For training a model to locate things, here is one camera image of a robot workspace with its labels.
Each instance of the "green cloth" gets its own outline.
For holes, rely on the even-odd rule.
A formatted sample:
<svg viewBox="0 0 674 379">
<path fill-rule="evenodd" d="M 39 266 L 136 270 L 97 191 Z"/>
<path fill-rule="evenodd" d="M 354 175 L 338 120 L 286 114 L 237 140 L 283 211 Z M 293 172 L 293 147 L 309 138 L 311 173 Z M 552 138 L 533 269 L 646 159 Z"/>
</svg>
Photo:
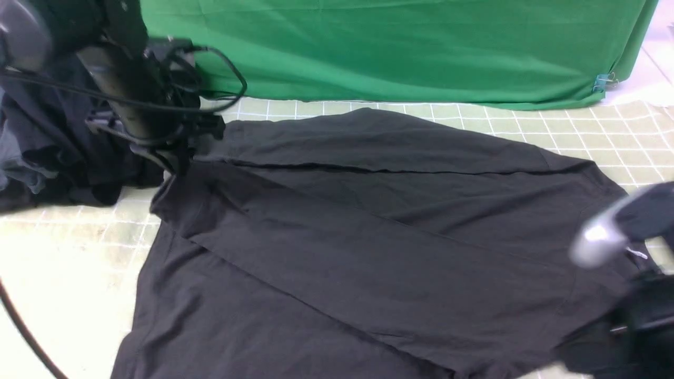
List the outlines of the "green cloth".
<svg viewBox="0 0 674 379">
<path fill-rule="evenodd" d="M 249 96 L 583 107 L 625 80 L 657 0 L 142 0 L 150 34 L 224 51 Z M 211 90 L 236 79 L 200 55 Z"/>
</svg>

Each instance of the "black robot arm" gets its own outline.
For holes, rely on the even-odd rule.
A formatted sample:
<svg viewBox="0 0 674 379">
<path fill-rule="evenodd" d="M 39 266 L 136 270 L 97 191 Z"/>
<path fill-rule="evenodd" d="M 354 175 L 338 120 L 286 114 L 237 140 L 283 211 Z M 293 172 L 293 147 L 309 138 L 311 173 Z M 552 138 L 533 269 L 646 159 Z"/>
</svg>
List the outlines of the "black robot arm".
<svg viewBox="0 0 674 379">
<path fill-rule="evenodd" d="M 188 138 L 222 138 L 224 130 L 214 112 L 226 107 L 200 111 L 198 93 L 175 85 L 176 74 L 193 69 L 184 64 L 185 56 L 199 51 L 214 49 L 189 40 L 150 40 L 139 0 L 0 1 L 1 75 L 53 85 L 31 74 L 77 53 L 105 95 L 98 97 L 110 100 L 87 119 L 92 130 L 129 140 L 136 154 L 179 175 L 189 165 Z M 231 61 L 214 52 L 241 81 L 231 106 L 247 85 Z"/>
</svg>

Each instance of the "black cloth pile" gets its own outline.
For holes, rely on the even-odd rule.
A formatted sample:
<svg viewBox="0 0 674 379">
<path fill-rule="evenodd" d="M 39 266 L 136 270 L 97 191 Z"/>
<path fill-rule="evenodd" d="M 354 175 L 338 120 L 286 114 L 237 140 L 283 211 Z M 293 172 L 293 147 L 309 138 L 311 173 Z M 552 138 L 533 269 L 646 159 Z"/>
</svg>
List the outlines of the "black cloth pile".
<svg viewBox="0 0 674 379">
<path fill-rule="evenodd" d="M 570 262 L 625 192 L 528 144 L 361 109 L 200 154 L 153 199 L 114 379 L 517 378 L 642 269 Z"/>
<path fill-rule="evenodd" d="M 98 90 L 75 56 L 41 75 Z M 0 213 L 39 204 L 110 206 L 125 185 L 162 183 L 162 170 L 127 142 L 90 132 L 84 121 L 98 105 L 90 97 L 2 77 L 0 86 Z"/>
</svg>

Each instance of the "cutting mat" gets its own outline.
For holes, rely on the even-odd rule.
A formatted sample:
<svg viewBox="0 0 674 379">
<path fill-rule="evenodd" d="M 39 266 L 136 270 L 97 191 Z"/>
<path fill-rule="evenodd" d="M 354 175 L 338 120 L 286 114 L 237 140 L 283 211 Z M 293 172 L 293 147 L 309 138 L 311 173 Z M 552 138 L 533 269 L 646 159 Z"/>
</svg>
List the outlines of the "cutting mat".
<svg viewBox="0 0 674 379">
<path fill-rule="evenodd" d="M 674 179 L 674 109 L 643 102 L 573 111 L 513 112 L 456 104 L 300 103 L 247 98 L 226 120 L 302 119 L 361 107 L 528 142 L 596 161 L 632 192 Z M 131 328 L 135 282 L 159 220 L 150 190 L 125 190 L 114 208 L 47 207 L 0 218 L 0 275 L 26 324 L 72 379 L 107 378 Z M 674 268 L 664 245 L 653 256 Z M 0 378 L 50 378 L 0 312 Z M 530 378 L 573 378 L 561 368 Z"/>
</svg>

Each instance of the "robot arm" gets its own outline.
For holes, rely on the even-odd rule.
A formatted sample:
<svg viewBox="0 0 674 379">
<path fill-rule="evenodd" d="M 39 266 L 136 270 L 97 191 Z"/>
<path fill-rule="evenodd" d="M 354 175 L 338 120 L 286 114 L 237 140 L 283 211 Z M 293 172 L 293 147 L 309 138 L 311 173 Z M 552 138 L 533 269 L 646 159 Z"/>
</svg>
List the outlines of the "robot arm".
<svg viewBox="0 0 674 379">
<path fill-rule="evenodd" d="M 27 73 L 77 53 L 102 93 L 117 99 L 92 112 L 87 120 L 92 130 L 125 138 L 136 154 L 182 174 L 189 165 L 188 138 L 221 139 L 224 122 L 214 112 L 234 105 L 247 85 L 222 53 L 188 40 L 164 40 L 160 45 L 171 57 L 214 51 L 241 81 L 227 106 L 201 111 L 198 94 L 173 85 L 170 65 L 155 56 L 149 42 L 140 0 L 0 1 L 0 67 L 19 71 L 4 69 L 0 75 L 28 80 Z"/>
<path fill-rule="evenodd" d="M 674 181 L 645 187 L 590 219 L 572 245 L 571 259 L 596 268 L 629 254 L 631 243 L 654 237 L 674 251 Z M 674 377 L 674 276 L 651 266 L 610 314 L 558 346 L 569 371 L 601 379 Z"/>
</svg>

